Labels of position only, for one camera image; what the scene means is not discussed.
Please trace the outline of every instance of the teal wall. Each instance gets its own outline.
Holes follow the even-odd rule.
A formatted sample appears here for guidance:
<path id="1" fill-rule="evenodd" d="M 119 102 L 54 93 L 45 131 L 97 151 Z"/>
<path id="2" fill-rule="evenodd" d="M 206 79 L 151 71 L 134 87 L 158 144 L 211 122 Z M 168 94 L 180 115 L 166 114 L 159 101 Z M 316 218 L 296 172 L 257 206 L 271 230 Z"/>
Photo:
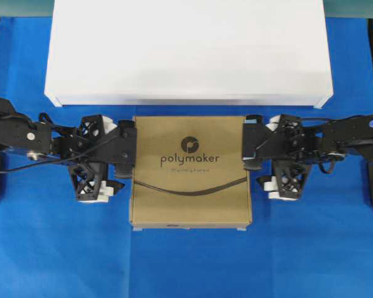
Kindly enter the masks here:
<path id="1" fill-rule="evenodd" d="M 373 0 L 324 0 L 324 2 L 327 17 L 373 18 Z M 51 16 L 53 4 L 54 0 L 0 0 L 0 17 Z"/>

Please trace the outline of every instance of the blue tablecloth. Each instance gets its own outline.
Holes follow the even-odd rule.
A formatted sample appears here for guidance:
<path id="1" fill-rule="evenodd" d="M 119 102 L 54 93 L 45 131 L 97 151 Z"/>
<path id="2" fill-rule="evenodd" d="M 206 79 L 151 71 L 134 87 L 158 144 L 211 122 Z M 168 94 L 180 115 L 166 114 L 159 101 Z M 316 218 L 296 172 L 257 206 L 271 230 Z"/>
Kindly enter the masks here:
<path id="1" fill-rule="evenodd" d="M 373 113 L 366 20 L 326 20 L 334 97 L 322 110 L 54 108 L 44 96 L 50 23 L 49 18 L 0 23 L 0 96 L 35 120 L 43 111 L 56 123 L 71 126 L 91 114 L 116 120 L 263 114 L 268 120 L 279 113 L 334 118 Z M 6 159 L 9 168 L 24 163 L 19 156 Z M 252 181 L 268 172 L 267 167 L 252 174 Z M 360 157 L 338 164 L 332 175 L 315 168 L 298 202 L 269 201 L 256 182 L 251 188 L 254 223 L 246 232 L 131 232 L 129 183 L 109 204 L 84 205 L 74 200 L 66 168 L 12 173 L 0 185 L 0 297 L 373 298 L 373 208 Z"/>

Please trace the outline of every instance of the white box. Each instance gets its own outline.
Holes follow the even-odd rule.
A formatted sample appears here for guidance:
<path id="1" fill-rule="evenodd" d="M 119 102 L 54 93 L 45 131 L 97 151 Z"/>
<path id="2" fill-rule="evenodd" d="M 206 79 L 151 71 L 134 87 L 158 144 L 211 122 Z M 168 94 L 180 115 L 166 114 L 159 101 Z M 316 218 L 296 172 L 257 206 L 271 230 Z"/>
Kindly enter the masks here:
<path id="1" fill-rule="evenodd" d="M 56 0 L 45 95 L 321 107 L 333 95 L 322 0 Z"/>

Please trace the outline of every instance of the screw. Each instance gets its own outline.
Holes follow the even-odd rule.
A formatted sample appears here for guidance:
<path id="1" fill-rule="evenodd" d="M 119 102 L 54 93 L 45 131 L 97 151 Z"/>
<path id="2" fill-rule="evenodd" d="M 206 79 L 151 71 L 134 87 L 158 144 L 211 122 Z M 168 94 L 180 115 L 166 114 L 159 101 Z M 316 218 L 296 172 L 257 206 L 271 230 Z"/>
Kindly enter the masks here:
<path id="1" fill-rule="evenodd" d="M 33 132 L 28 132 L 28 134 L 26 135 L 27 139 L 30 140 L 30 141 L 33 141 L 36 136 Z"/>

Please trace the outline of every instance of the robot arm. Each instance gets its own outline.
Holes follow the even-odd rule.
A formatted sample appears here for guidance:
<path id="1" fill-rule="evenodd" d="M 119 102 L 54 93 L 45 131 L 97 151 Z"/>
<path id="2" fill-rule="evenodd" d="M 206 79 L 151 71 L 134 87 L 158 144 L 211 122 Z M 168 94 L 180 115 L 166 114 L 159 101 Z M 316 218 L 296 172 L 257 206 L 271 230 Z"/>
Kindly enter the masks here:
<path id="1" fill-rule="evenodd" d="M 304 126 L 310 120 L 322 124 Z M 330 174 L 335 164 L 343 161 L 347 154 L 363 156 L 368 162 L 369 173 L 373 173 L 373 115 L 332 120 L 282 114 L 271 118 L 267 125 L 259 115 L 246 117 L 244 166 L 258 170 L 265 160 L 272 161 L 272 175 L 258 179 L 269 192 L 270 199 L 300 199 L 313 165 Z"/>
<path id="2" fill-rule="evenodd" d="M 114 165 L 116 178 L 131 178 L 136 137 L 130 120 L 116 125 L 105 116 L 93 115 L 82 118 L 79 127 L 64 127 L 40 114 L 39 121 L 33 122 L 0 98 L 0 160 L 1 153 L 15 153 L 36 161 L 16 169 L 0 169 L 0 174 L 46 164 L 67 166 L 81 202 L 107 202 L 123 188 L 122 183 L 108 180 L 108 165 Z"/>

